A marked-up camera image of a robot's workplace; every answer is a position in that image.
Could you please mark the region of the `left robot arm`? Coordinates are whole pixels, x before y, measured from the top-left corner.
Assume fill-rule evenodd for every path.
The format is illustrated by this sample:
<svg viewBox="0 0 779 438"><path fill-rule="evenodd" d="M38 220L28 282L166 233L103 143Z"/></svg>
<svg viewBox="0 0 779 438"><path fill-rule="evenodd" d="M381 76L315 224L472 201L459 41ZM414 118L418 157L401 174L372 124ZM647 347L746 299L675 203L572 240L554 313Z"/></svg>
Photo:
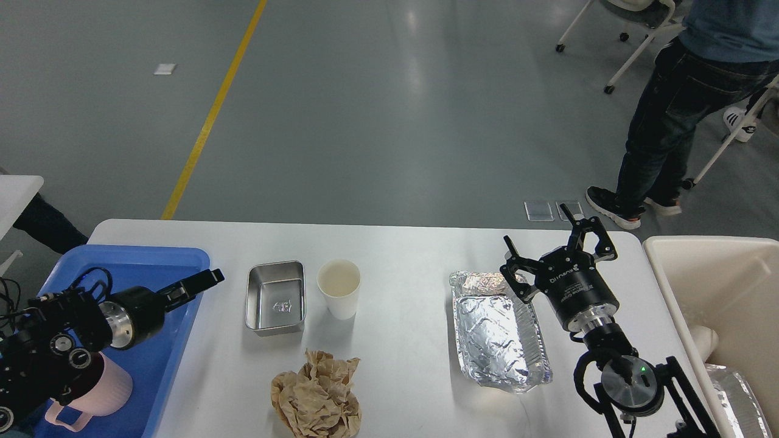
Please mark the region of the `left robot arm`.
<svg viewBox="0 0 779 438"><path fill-rule="evenodd" d="M78 432L97 415L111 415L124 405L133 382L105 355L111 347L126 351L155 336L168 313L225 279L206 269L161 290L136 286L113 291L113 276L90 288L88 268L61 292L48 292L11 311L20 323L2 339L2 433L15 429L47 400L56 419L64 406L96 404L83 410L68 429Z"/></svg>

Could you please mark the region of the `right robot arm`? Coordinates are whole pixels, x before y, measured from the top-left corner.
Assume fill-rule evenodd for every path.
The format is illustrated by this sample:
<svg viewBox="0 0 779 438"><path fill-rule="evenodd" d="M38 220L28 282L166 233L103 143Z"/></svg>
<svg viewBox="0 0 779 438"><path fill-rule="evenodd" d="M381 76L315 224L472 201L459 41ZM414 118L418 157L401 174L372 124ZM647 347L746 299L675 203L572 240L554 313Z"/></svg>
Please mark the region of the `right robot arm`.
<svg viewBox="0 0 779 438"><path fill-rule="evenodd" d="M613 437L625 436L623 425L654 415L665 397L680 416L669 436L720 436L677 358L657 365L643 360L615 321L620 303L596 264L618 254L601 220L576 218L565 204L561 209L572 226L567 244L532 260L504 236L508 254L499 271L520 301L546 296L562 330L586 346L573 372L576 393L606 419Z"/></svg>

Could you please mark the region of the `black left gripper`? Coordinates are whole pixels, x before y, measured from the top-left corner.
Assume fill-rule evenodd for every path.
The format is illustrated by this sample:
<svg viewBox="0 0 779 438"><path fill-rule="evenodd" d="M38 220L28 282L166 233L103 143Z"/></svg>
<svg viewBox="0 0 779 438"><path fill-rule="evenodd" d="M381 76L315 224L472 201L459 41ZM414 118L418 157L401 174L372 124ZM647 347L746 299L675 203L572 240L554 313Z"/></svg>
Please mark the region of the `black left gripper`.
<svg viewBox="0 0 779 438"><path fill-rule="evenodd" d="M134 286L112 294L100 303L111 330L110 347L124 351L148 340L162 329L167 311L192 302L198 294L224 280L220 269L204 269L175 281L159 293Z"/></svg>

